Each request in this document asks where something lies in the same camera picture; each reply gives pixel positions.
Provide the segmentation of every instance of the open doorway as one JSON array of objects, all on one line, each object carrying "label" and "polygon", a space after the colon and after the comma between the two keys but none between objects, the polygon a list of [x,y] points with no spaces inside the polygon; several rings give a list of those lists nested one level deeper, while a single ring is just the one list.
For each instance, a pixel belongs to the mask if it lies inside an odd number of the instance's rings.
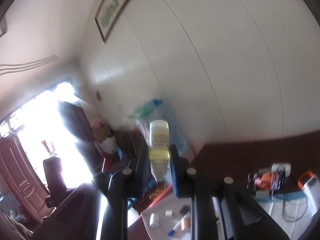
[{"label": "open doorway", "polygon": [[83,182],[89,182],[92,174],[81,154],[77,151],[76,138],[65,128],[58,111],[58,102],[74,102],[74,89],[69,82],[63,82],[54,89],[46,90],[31,99],[14,113],[2,126],[1,136],[14,131],[25,151],[32,168],[47,186],[43,160],[50,157],[42,141],[50,142],[54,146],[54,154],[61,158],[63,179],[67,187],[77,187]]}]

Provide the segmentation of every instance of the framed artwork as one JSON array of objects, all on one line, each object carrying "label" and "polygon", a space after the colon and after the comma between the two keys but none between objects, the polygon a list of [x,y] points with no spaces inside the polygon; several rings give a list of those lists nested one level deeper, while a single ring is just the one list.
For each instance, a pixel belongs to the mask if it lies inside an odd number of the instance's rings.
[{"label": "framed artwork", "polygon": [[106,42],[112,24],[116,20],[116,17],[126,1],[127,0],[102,0],[95,17],[95,21],[103,42]]}]

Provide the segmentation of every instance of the white ribbed cap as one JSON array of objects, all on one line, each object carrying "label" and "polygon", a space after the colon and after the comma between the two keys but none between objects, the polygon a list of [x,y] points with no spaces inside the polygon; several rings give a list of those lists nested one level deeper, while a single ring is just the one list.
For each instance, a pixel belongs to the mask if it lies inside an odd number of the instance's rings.
[{"label": "white ribbed cap", "polygon": [[151,160],[151,173],[155,177],[156,181],[163,181],[167,175],[168,160],[157,159]]}]

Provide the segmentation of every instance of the ceiling molding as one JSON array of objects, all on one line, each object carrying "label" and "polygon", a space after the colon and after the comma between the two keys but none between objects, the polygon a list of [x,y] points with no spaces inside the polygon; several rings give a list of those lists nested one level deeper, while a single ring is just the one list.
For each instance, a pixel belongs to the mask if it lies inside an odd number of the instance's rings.
[{"label": "ceiling molding", "polygon": [[28,63],[15,64],[15,65],[3,64],[3,65],[0,65],[0,76],[9,74],[9,73],[23,72],[30,69],[38,68],[48,63],[51,63],[53,61],[56,61],[58,59],[59,57],[57,55],[52,55],[50,57],[46,57],[40,60],[28,62]]}]

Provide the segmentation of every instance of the white eraser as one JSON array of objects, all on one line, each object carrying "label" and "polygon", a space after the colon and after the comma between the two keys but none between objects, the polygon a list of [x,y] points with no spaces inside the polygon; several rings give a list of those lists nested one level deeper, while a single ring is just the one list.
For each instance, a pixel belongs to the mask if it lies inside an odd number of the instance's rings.
[{"label": "white eraser", "polygon": [[164,216],[165,217],[172,217],[173,216],[173,211],[172,210],[166,210]]},{"label": "white eraser", "polygon": [[149,226],[151,228],[159,227],[159,215],[154,213],[151,214]]}]

